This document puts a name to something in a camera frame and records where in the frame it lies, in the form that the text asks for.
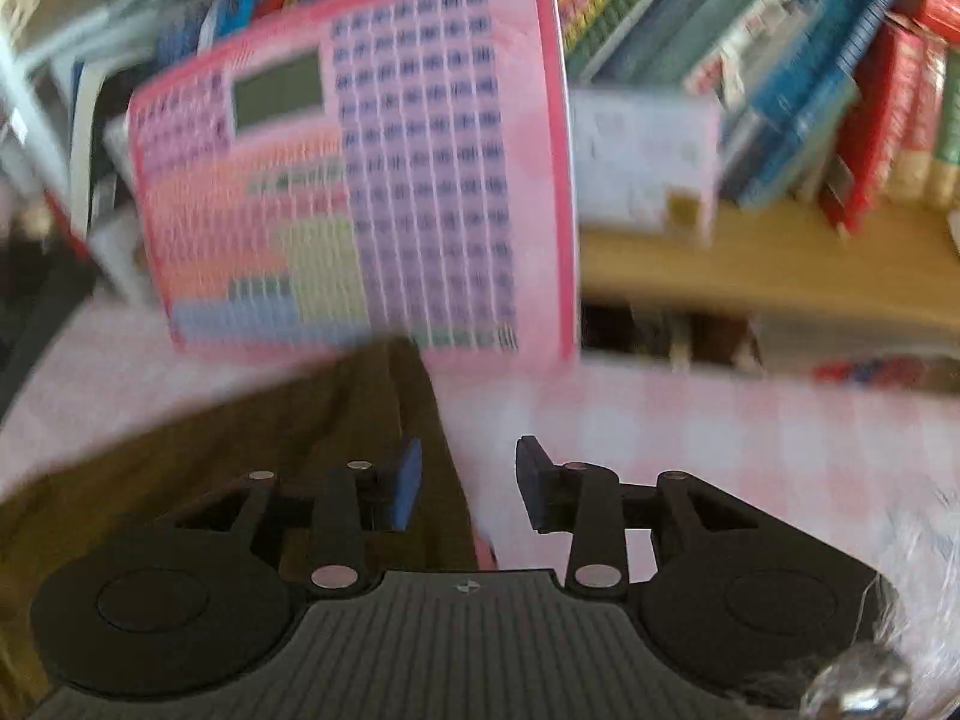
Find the brown cloth garment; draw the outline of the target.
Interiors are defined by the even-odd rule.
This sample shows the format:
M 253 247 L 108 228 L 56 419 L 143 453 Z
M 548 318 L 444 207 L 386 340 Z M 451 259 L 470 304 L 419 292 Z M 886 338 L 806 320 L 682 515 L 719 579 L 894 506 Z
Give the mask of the brown cloth garment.
M 384 460 L 407 437 L 423 452 L 420 496 L 405 532 L 370 536 L 371 562 L 387 571 L 477 569 L 430 376 L 407 340 L 366 344 L 16 484 L 2 497 L 3 717 L 26 717 L 49 689 L 28 608 L 57 567 L 257 470 L 306 488 L 339 463 Z

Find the pink checkered desk mat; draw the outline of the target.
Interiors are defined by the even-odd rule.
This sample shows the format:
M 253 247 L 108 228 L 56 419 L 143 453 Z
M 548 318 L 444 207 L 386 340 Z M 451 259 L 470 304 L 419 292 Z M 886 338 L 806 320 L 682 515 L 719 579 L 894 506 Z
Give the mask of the pink checkered desk mat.
M 76 312 L 2 427 L 2 497 L 195 411 L 302 376 L 342 355 L 248 361 L 184 356 L 160 317 L 101 301 Z M 562 567 L 566 541 L 529 527 L 514 445 L 608 466 L 633 483 L 683 470 L 861 559 L 900 500 L 958 483 L 951 398 L 587 358 L 546 371 L 459 369 L 422 359 L 469 504 L 473 539 L 505 569 Z

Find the pink keyboard learning tablet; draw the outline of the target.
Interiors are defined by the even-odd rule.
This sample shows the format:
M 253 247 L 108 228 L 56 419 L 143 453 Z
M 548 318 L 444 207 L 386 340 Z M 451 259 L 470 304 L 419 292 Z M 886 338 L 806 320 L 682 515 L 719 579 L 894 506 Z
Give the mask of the pink keyboard learning tablet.
M 311 0 L 151 78 L 127 123 L 179 348 L 400 335 L 480 369 L 576 353 L 556 0 Z

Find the white card box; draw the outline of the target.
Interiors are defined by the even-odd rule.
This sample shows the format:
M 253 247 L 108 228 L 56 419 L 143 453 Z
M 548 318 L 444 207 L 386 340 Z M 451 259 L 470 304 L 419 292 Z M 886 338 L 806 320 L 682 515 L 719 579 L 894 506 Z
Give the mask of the white card box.
M 589 85 L 568 99 L 579 223 L 709 244 L 721 167 L 716 96 Z

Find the wooden bookshelf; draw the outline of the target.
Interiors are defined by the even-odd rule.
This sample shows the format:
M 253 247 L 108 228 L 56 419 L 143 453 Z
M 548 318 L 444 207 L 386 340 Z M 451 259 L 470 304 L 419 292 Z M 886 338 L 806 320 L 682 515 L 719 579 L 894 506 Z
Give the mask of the wooden bookshelf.
M 194 59 L 190 55 L 185 60 Z M 98 94 L 109 78 L 133 93 L 164 70 L 155 68 L 151 44 L 107 41 L 86 60 L 73 122 L 78 143 L 94 132 Z M 127 138 L 127 159 L 130 146 Z M 146 258 L 132 187 L 135 270 L 145 278 L 149 302 L 163 309 Z M 859 231 L 841 236 L 818 205 L 775 202 L 754 210 L 718 202 L 713 239 L 706 245 L 646 236 L 578 221 L 579 307 L 590 298 L 662 299 L 690 309 L 771 309 L 809 317 L 857 319 L 871 327 L 901 323 L 924 330 L 958 327 L 958 254 L 942 216 L 927 211 L 874 210 Z

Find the red book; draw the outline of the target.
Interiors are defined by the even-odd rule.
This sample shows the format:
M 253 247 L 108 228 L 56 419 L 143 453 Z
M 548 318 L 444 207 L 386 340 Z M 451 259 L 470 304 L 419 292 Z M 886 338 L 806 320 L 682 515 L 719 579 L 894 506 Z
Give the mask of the red book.
M 924 39 L 885 20 L 854 79 L 861 99 L 844 117 L 818 206 L 841 236 L 859 231 L 900 146 L 924 59 Z

